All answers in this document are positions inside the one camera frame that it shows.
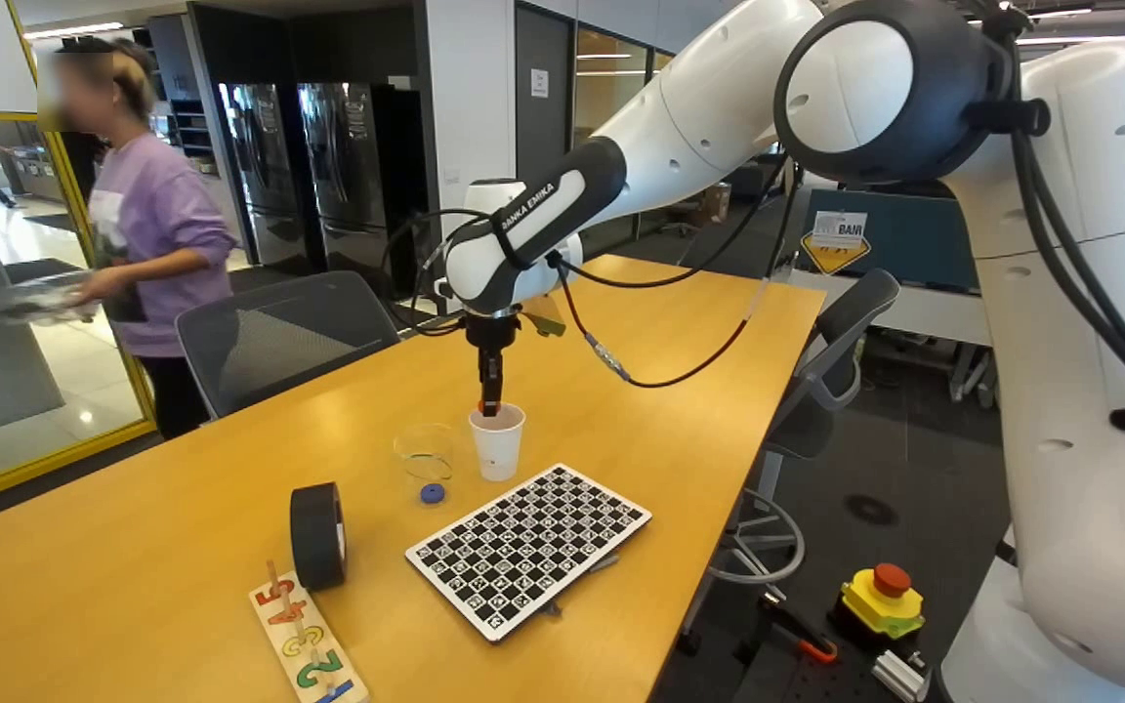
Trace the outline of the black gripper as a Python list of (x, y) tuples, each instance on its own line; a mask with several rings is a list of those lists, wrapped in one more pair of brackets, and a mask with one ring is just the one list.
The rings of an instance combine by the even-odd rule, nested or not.
[(469, 315), (466, 319), (466, 341), (476, 348), (476, 372), (480, 372), (480, 417), (501, 415), (503, 406), (503, 353), (514, 345), (514, 315)]

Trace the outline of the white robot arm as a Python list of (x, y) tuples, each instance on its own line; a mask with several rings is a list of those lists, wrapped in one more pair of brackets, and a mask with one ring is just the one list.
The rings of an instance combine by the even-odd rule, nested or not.
[(950, 189), (999, 378), (1016, 555), (940, 678), (955, 703), (1125, 703), (1125, 39), (1022, 55), (1020, 12), (738, 0), (563, 165), (446, 240), (503, 315), (578, 233), (680, 205), (777, 143), (838, 185)]

